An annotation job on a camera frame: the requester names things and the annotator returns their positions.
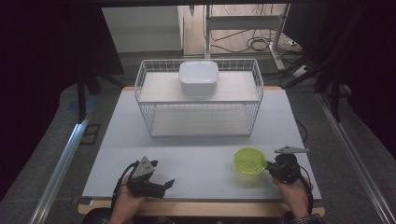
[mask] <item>wooden table edge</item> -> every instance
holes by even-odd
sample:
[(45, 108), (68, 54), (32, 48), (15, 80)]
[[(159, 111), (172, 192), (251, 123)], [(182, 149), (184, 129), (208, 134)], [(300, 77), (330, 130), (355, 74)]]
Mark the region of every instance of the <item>wooden table edge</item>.
[[(78, 211), (87, 214), (94, 208), (110, 207), (109, 200), (92, 200), (90, 204), (79, 204)], [(289, 208), (284, 203), (193, 203), (146, 201), (137, 216), (142, 217), (282, 217)], [(315, 207), (313, 214), (321, 217), (324, 207)]]

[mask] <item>sleeve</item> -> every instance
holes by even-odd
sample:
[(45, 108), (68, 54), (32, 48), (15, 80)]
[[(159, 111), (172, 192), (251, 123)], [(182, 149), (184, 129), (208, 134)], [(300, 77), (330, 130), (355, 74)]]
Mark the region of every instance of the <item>sleeve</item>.
[(319, 214), (313, 214), (308, 217), (295, 218), (290, 224), (324, 224), (324, 221)]
[(325, 224), (319, 214), (312, 214), (307, 217), (294, 218), (291, 212), (285, 213), (283, 216), (284, 224)]
[(102, 218), (102, 222), (100, 224), (111, 224), (111, 222), (105, 218)]

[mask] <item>plaid sleeve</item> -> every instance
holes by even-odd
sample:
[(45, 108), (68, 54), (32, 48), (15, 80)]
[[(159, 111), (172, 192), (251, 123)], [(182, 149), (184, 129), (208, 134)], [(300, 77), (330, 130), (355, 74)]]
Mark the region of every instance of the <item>plaid sleeve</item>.
[(102, 218), (101, 224), (111, 224), (111, 222), (105, 218)]
[(295, 218), (290, 224), (324, 224), (324, 221), (320, 215), (313, 214), (308, 217)]

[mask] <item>black curtain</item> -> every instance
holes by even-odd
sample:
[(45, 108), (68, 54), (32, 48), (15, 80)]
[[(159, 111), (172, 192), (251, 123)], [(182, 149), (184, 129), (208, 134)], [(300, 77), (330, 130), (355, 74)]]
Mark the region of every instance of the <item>black curtain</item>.
[[(346, 24), (352, 8), (363, 3), (364, 1), (353, 0), (331, 3), (321, 35), (325, 44), (311, 55), (314, 62), (321, 62), (328, 56), (340, 32), (343, 32), (343, 24)], [(341, 81), (351, 89), (349, 104), (394, 158), (395, 11), (395, 1), (368, 1), (367, 8), (343, 47), (340, 57), (336, 59)]]
[(78, 73), (123, 71), (99, 7), (3, 1), (0, 10), (3, 198), (49, 127), (61, 92), (77, 82)]

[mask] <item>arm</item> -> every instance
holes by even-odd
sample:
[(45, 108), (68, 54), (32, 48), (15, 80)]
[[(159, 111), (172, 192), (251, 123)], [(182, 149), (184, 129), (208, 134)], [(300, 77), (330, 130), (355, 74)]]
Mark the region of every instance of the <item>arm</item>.
[(297, 179), (291, 184), (285, 184), (273, 177), (274, 183), (279, 188), (285, 204), (289, 207), (292, 217), (292, 224), (324, 224), (324, 221), (317, 214), (308, 214), (308, 197), (301, 180)]
[(110, 217), (110, 223), (121, 224), (131, 219), (139, 209), (146, 197), (135, 197), (125, 185), (128, 180), (128, 176), (122, 179), (117, 200), (114, 205), (113, 213)]

